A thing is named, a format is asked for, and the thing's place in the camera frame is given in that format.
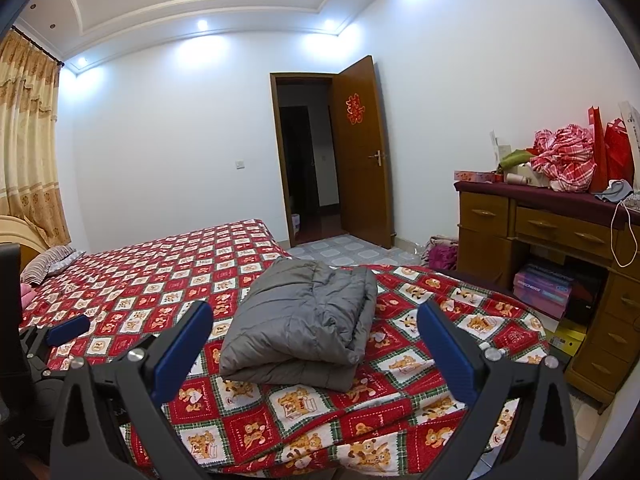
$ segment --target bolt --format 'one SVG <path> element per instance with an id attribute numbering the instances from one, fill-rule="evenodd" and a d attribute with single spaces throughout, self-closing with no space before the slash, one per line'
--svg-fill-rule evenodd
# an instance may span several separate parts
<path id="1" fill-rule="evenodd" d="M 493 361 L 495 363 L 496 361 L 499 361 L 500 359 L 502 359 L 502 353 L 498 349 L 487 348 L 484 351 L 484 357 L 489 359 L 489 361 Z"/>
<path id="2" fill-rule="evenodd" d="M 78 368 L 82 368 L 84 366 L 84 358 L 83 357 L 74 357 L 71 359 L 71 367 L 74 370 L 78 370 Z"/>
<path id="3" fill-rule="evenodd" d="M 142 361 L 145 357 L 145 351 L 142 348 L 134 348 L 127 353 L 127 359 L 133 363 Z"/>
<path id="4" fill-rule="evenodd" d="M 549 368 L 558 368 L 558 358 L 553 355 L 548 355 L 545 357 L 545 366 Z"/>

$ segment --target green cloth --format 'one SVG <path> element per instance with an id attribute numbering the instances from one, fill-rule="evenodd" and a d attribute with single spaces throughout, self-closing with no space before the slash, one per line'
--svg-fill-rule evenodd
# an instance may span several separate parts
<path id="1" fill-rule="evenodd" d="M 502 170 L 508 170 L 509 168 L 528 162 L 532 156 L 533 155 L 527 150 L 515 150 L 500 161 L 500 168 L 502 168 Z"/>

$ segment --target wooden desk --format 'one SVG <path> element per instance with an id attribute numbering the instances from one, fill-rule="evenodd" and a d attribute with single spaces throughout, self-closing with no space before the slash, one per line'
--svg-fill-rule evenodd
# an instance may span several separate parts
<path id="1" fill-rule="evenodd" d="M 584 343 L 572 358 L 567 381 L 602 402 L 611 403 L 640 354 L 640 257 L 621 269 L 611 253 L 614 206 L 589 195 L 556 193 L 507 184 L 456 183 L 460 192 L 458 270 L 506 288 L 542 246 L 607 269 L 607 281 Z M 613 246 L 622 263 L 640 242 L 640 215 L 620 210 Z"/>

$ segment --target beige curtain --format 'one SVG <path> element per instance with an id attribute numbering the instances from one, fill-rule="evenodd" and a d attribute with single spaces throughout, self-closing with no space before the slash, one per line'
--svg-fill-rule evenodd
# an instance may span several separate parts
<path id="1" fill-rule="evenodd" d="M 54 148 L 59 77 L 13 30 L 0 43 L 0 214 L 25 220 L 50 247 L 71 241 Z"/>

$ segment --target maroon tablecloth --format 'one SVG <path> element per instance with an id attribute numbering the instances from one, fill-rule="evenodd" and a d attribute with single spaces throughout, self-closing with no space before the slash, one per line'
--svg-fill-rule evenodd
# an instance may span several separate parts
<path id="1" fill-rule="evenodd" d="M 496 184 L 456 182 L 454 185 L 457 191 L 505 196 L 516 199 L 518 204 L 523 206 L 544 209 L 551 213 L 586 220 L 606 227 L 611 225 L 611 218 L 616 208 L 615 204 L 603 202 L 589 193 L 564 193 L 544 187 L 514 186 L 501 182 Z M 640 225 L 640 213 L 629 211 L 631 223 Z M 613 227 L 623 229 L 626 222 L 626 212 L 620 206 Z"/>

